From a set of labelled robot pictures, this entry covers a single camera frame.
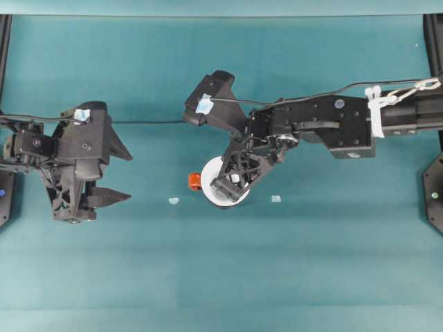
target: teal background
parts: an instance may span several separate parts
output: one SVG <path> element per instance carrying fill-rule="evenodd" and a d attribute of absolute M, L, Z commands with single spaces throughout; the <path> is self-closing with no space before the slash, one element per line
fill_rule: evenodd
<path fill-rule="evenodd" d="M 419 15 L 22 16 L 2 109 L 54 116 L 101 99 L 114 120 L 174 120 L 218 68 L 237 76 L 239 98 L 259 100 L 429 75 Z M 302 144 L 243 204 L 218 210 L 187 175 L 223 153 L 226 133 L 115 129 L 134 161 L 112 160 L 100 185 L 133 197 L 97 221 L 53 222 L 38 174 L 17 181 L 0 229 L 1 331 L 441 331 L 443 238 L 419 179 L 436 133 L 379 140 L 367 160 Z"/>
<path fill-rule="evenodd" d="M 442 12 L 440 0 L 2 0 L 0 12 L 142 17 L 299 17 Z"/>

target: orange object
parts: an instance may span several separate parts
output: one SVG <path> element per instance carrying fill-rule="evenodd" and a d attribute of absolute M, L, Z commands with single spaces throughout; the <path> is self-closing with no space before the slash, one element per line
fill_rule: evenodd
<path fill-rule="evenodd" d="M 201 190 L 200 173 L 189 173 L 188 175 L 188 187 L 195 192 Z"/>

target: wire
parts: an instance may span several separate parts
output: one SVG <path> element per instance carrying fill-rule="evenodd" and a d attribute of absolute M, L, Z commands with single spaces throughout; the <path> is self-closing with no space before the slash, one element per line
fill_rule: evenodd
<path fill-rule="evenodd" d="M 119 125 L 173 125 L 173 124 L 179 124 L 179 123 L 186 123 L 183 120 L 170 120 L 170 121 L 113 121 L 112 123 L 116 123 Z"/>
<path fill-rule="evenodd" d="M 0 119 L 6 119 L 6 120 L 35 120 L 35 121 L 42 121 L 42 122 L 60 122 L 60 121 L 67 121 L 67 122 L 75 122 L 80 123 L 81 125 L 85 125 L 85 121 L 76 120 L 74 118 L 43 118 L 41 116 L 25 116 L 22 114 L 2 114 L 0 115 Z"/>
<path fill-rule="evenodd" d="M 260 105 L 264 106 L 263 110 L 270 109 L 271 107 L 289 104 L 293 102 L 306 102 L 308 100 L 312 100 L 315 98 L 321 98 L 321 97 L 327 97 L 329 95 L 338 95 L 339 93 L 345 92 L 349 89 L 356 88 L 358 86 L 370 86 L 370 85 L 395 85 L 395 84 L 406 84 L 406 83 L 417 83 L 420 80 L 396 80 L 396 81 L 381 81 L 381 82 L 357 82 L 348 84 L 347 86 L 344 86 L 343 88 L 324 92 L 324 93 L 318 93 L 316 95 L 309 95 L 306 97 L 299 97 L 299 98 L 290 98 L 285 99 L 277 102 L 257 102 L 255 100 L 241 100 L 241 99 L 229 99 L 229 98 L 211 98 L 210 100 L 218 101 L 218 102 L 235 102 L 238 104 L 254 104 L 254 105 Z"/>

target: white cable tie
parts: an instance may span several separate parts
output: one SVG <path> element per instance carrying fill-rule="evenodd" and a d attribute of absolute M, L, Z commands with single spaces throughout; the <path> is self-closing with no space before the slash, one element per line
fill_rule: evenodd
<path fill-rule="evenodd" d="M 397 96 L 391 95 L 381 97 L 381 87 L 376 85 L 367 88 L 365 94 L 369 99 L 368 108 L 371 111 L 371 128 L 374 137 L 384 138 L 383 127 L 381 124 L 381 109 L 393 104 L 397 100 Z"/>

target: black mounting plate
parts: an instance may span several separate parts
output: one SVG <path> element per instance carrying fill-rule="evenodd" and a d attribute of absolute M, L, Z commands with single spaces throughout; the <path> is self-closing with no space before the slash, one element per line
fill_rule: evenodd
<path fill-rule="evenodd" d="M 424 171 L 422 179 L 428 220 L 443 233 L 443 153 Z"/>
<path fill-rule="evenodd" d="M 0 171 L 0 227 L 9 220 L 11 215 L 14 180 L 15 173 Z"/>

